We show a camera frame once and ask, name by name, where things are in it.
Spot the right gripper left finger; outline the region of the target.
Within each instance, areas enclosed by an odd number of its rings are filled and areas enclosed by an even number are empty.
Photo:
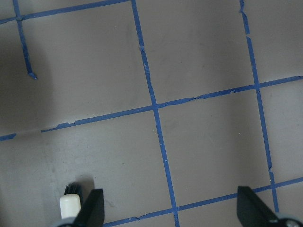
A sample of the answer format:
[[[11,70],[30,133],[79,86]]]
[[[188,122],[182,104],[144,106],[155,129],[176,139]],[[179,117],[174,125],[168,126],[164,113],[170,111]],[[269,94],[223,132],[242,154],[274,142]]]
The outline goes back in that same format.
[[[93,189],[72,223],[73,227],[102,227],[105,220],[103,189]]]

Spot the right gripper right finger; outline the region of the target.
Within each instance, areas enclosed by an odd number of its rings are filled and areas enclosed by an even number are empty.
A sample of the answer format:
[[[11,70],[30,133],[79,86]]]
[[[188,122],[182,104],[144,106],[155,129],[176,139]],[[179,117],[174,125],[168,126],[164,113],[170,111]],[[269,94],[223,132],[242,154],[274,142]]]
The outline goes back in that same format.
[[[248,186],[237,191],[237,217],[243,227],[278,227],[279,218]]]

